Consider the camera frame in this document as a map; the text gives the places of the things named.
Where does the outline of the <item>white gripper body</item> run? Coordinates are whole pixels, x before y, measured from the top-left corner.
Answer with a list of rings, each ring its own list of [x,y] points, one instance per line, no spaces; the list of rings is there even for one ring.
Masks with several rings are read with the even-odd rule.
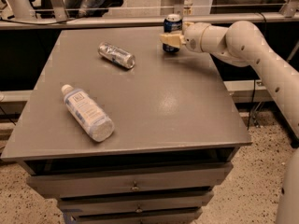
[[[185,46],[192,52],[205,52],[204,50],[204,33],[210,26],[210,23],[197,22],[190,23],[184,30]]]

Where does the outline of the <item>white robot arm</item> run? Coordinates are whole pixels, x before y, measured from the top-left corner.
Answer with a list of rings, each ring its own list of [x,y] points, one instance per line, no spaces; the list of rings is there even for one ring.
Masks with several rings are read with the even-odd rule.
[[[209,53],[230,65],[251,66],[299,139],[299,72],[271,49],[255,24],[185,22],[180,31],[163,33],[160,40],[178,49]],[[275,224],[299,224],[299,149],[287,164]]]

